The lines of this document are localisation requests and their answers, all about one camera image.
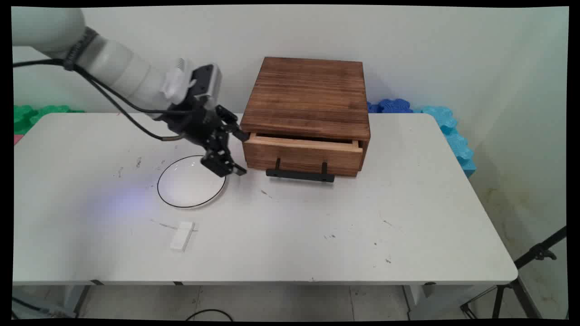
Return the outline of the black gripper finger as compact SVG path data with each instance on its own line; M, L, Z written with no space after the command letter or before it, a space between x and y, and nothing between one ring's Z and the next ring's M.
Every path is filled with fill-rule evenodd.
M232 113L230 110L226 109L223 106L216 107L216 114L220 117L220 119L224 122L223 129L231 133L235 138L238 138L240 142L246 142L249 140L250 134L244 132L238 124L238 117L236 114Z
M247 173L247 170L232 159L228 141L228 133L223 131L213 132L203 145L206 153L202 157L202 165L219 177L231 174L243 176Z

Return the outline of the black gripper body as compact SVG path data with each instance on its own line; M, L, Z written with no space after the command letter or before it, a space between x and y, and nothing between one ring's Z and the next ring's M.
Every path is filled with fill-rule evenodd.
M180 105L171 105L157 120L197 146L220 148L227 145L226 124L230 122L230 111L217 105L211 97L187 98Z

